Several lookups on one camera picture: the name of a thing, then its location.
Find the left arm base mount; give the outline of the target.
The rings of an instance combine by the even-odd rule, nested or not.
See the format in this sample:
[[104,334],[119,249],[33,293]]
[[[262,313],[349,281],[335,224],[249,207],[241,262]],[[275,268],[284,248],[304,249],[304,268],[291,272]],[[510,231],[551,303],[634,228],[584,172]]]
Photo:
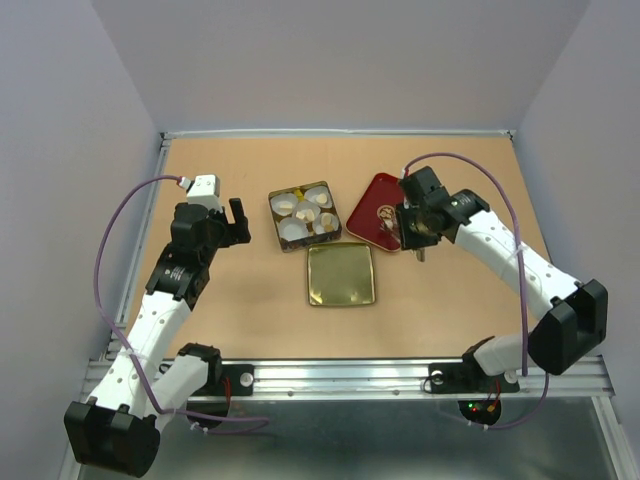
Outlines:
[[197,343],[183,346],[178,356],[192,356],[206,364],[205,383],[194,392],[195,396],[251,396],[253,394],[253,364],[226,363],[218,348]]

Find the metal tongs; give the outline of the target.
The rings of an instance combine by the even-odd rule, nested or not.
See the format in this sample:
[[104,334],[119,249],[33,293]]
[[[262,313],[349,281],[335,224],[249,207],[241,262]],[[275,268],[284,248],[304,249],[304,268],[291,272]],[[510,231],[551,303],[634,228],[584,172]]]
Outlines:
[[413,254],[414,254],[415,258],[416,258],[419,262],[421,262],[421,263],[424,263],[424,262],[425,262],[425,260],[426,260],[426,253],[425,253],[425,250],[424,250],[423,248],[421,248],[421,249],[415,249],[415,250],[413,251]]

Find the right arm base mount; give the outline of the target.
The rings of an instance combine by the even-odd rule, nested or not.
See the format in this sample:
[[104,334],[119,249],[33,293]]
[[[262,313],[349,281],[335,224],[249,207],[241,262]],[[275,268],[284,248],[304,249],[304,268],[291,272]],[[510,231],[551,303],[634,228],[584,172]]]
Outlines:
[[502,393],[519,392],[518,381],[509,383],[504,374],[486,374],[473,356],[481,346],[493,339],[488,337],[469,347],[459,362],[431,363],[423,390],[433,394],[490,394],[496,393],[497,388]]

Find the gold tin lid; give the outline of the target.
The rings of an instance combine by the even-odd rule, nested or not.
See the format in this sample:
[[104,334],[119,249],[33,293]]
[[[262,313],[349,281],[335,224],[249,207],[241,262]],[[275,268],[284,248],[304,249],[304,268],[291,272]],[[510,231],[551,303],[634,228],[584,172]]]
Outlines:
[[371,248],[365,243],[338,242],[307,251],[308,303],[314,307],[359,307],[376,302]]

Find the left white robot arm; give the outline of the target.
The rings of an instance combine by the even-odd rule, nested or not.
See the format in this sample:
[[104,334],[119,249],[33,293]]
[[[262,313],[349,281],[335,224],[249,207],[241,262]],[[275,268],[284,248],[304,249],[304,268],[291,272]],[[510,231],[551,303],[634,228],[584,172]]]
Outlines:
[[194,310],[217,251],[251,240],[238,198],[230,211],[179,203],[171,240],[160,254],[142,297],[138,318],[118,357],[84,402],[73,402],[64,426],[77,462],[132,477],[144,476],[159,450],[161,433],[196,391],[222,382],[220,352],[188,344],[173,367],[156,379],[174,336]]

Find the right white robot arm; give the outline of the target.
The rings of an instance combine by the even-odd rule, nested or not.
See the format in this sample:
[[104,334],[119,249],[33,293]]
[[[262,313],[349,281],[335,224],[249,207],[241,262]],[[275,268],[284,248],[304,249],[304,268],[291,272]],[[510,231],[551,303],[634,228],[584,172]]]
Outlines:
[[472,346],[460,366],[463,384],[482,390],[497,375],[535,365],[559,376],[606,338],[608,291],[557,269],[517,239],[489,204],[471,190],[451,194],[424,167],[398,182],[401,246],[419,250],[446,239],[473,255],[520,297],[534,327]]

